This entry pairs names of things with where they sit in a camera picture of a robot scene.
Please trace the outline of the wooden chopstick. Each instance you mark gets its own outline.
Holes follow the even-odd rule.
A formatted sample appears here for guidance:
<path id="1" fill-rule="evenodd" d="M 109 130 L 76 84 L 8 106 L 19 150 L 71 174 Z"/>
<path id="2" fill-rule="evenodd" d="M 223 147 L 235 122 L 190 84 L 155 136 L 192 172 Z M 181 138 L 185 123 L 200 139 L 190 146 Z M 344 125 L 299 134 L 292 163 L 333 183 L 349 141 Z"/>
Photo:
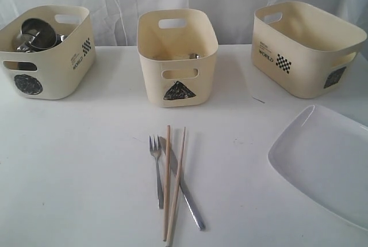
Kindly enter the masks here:
<path id="1" fill-rule="evenodd" d="M 164 226 L 163 226 L 163 241 L 167 241 L 169 206 L 170 206 L 170 125 L 167 125 L 166 131 L 166 170 L 164 181 Z"/>
<path id="2" fill-rule="evenodd" d="M 173 237 L 173 227 L 174 227 L 174 218 L 175 213 L 177 211 L 177 201 L 178 201 L 178 193 L 179 193 L 179 185 L 181 180 L 181 171 L 182 171 L 182 160 L 183 160 L 183 154 L 184 154 L 184 148 L 185 148 L 185 138 L 186 138 L 186 127 L 183 128 L 183 134 L 182 134 L 182 142 L 181 142 L 181 151 L 178 158 L 178 167 L 175 177 L 175 189 L 172 197 L 172 205 L 171 205 L 171 211 L 170 211 L 170 217 L 168 222 L 168 230 L 167 230 L 167 241 L 166 246 L 171 246 L 171 241 Z"/>

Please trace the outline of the steel mug front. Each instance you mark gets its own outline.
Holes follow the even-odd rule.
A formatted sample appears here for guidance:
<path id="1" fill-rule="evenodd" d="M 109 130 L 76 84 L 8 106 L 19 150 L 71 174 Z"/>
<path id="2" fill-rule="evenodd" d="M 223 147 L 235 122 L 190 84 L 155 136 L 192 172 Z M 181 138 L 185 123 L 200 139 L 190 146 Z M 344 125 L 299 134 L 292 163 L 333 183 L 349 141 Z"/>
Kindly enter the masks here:
<path id="1" fill-rule="evenodd" d="M 32 37 L 29 42 L 30 47 L 38 51 L 53 48 L 62 42 L 53 27 L 44 26 L 39 29 L 31 29 L 29 34 Z"/>

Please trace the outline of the steel mug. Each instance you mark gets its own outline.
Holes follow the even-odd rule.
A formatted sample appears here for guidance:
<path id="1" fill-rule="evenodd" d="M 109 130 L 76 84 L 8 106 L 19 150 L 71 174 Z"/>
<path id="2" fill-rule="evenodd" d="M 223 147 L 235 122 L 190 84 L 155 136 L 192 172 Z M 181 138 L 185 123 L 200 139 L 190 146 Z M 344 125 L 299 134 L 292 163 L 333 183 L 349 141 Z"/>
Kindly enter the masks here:
<path id="1" fill-rule="evenodd" d="M 32 37 L 29 42 L 30 47 L 38 51 L 53 48 L 62 42 L 53 27 L 44 26 L 39 29 L 31 29 L 29 34 Z"/>
<path id="2" fill-rule="evenodd" d="M 43 32 L 49 32 L 52 29 L 49 23 L 40 18 L 26 19 L 21 25 L 21 34 L 36 37 Z"/>

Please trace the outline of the steel bowl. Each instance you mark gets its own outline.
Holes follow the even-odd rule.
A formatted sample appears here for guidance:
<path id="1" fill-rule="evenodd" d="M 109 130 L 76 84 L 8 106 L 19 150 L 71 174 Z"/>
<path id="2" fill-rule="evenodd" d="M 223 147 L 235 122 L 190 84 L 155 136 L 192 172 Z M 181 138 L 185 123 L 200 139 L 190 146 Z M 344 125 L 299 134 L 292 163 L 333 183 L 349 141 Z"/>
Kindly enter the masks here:
<path id="1" fill-rule="evenodd" d="M 59 33 L 57 33 L 56 35 L 57 35 L 57 42 L 53 47 L 61 44 L 68 37 L 67 35 L 63 35 Z M 13 45 L 13 48 L 15 49 L 15 52 L 39 52 L 39 51 L 47 50 L 47 48 L 39 49 L 36 47 L 32 47 L 30 45 L 30 42 L 22 39 L 21 35 L 18 35 L 13 40 L 12 45 Z"/>

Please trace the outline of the steel fork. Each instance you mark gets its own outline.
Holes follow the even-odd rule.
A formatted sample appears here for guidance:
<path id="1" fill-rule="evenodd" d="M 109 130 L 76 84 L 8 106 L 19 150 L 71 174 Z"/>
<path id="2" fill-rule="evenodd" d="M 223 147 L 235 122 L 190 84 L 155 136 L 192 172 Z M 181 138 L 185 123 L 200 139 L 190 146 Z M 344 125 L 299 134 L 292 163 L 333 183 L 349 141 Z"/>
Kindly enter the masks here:
<path id="1" fill-rule="evenodd" d="M 161 147 L 158 136 L 149 136 L 149 152 L 155 159 L 158 207 L 159 209 L 163 209 L 164 193 L 163 193 L 162 181 L 161 181 L 160 170 L 159 170 L 159 158 L 162 154 L 162 147 Z"/>

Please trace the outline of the steel table knife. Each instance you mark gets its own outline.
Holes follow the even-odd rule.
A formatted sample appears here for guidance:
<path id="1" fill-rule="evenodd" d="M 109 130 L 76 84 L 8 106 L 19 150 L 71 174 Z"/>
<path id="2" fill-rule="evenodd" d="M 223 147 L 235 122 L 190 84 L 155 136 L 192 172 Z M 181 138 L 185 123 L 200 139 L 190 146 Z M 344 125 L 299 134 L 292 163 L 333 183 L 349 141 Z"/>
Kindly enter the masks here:
<path id="1" fill-rule="evenodd" d="M 157 168 L 156 168 L 156 184 L 157 184 L 157 190 L 158 190 L 158 207 L 159 209 L 163 209 L 163 187 L 160 177 L 160 171 L 158 167 L 158 160 L 157 162 Z M 174 152 L 172 148 L 170 148 L 170 169 L 175 173 L 177 171 L 178 167 L 178 161 L 174 155 Z M 187 203 L 187 206 L 192 214 L 192 217 L 199 228 L 199 230 L 204 231 L 206 229 L 205 222 L 203 220 L 203 217 L 200 214 L 200 211 L 191 195 L 191 192 L 189 191 L 189 187 L 187 186 L 183 173 L 181 174 L 181 180 L 180 180 L 180 189 L 182 190 L 182 193 L 184 195 L 185 201 Z"/>

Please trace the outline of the steel spoon in bin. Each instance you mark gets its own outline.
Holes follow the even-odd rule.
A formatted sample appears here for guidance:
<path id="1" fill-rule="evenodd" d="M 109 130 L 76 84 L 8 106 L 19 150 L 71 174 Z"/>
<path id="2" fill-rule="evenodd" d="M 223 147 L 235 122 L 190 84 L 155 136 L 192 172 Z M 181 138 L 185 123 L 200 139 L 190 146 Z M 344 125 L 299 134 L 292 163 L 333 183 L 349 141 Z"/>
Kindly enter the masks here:
<path id="1" fill-rule="evenodd" d="M 196 54 L 196 53 L 189 54 L 189 59 L 199 59 L 199 58 L 200 58 L 199 54 Z"/>

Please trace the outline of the cream bin with triangle mark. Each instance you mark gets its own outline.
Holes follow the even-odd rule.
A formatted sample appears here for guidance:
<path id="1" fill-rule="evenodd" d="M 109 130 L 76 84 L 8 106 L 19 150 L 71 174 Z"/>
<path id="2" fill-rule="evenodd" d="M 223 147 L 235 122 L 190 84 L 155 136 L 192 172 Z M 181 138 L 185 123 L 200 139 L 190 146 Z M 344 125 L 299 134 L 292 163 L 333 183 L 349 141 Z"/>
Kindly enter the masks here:
<path id="1" fill-rule="evenodd" d="M 219 45 L 208 16 L 197 9 L 142 14 L 139 53 L 149 101 L 159 107 L 204 103 L 210 96 Z M 200 55 L 189 59 L 189 54 Z"/>

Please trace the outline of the cream bin with circle mark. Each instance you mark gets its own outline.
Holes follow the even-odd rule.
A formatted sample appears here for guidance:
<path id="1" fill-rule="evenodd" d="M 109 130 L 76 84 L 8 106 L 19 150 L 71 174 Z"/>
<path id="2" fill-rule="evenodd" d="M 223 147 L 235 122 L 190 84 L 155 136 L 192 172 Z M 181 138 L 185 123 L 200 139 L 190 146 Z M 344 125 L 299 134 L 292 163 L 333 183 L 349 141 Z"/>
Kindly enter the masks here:
<path id="1" fill-rule="evenodd" d="M 15 52 L 12 42 L 21 35 L 22 23 L 40 18 L 56 33 L 68 37 L 61 44 L 39 52 Z M 94 63 L 95 45 L 90 12 L 81 6 L 34 7 L 1 28 L 1 69 L 14 90 L 26 98 L 58 100 L 75 91 Z"/>

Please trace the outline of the white rectangular plate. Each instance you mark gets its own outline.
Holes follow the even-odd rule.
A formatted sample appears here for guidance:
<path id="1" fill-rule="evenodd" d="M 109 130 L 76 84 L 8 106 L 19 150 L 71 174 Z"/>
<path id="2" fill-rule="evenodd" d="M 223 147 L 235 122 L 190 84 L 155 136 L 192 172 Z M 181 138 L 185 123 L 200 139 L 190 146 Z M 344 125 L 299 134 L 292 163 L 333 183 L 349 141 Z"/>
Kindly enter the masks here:
<path id="1" fill-rule="evenodd" d="M 284 129 L 267 158 L 310 200 L 367 230 L 367 126 L 313 104 Z"/>

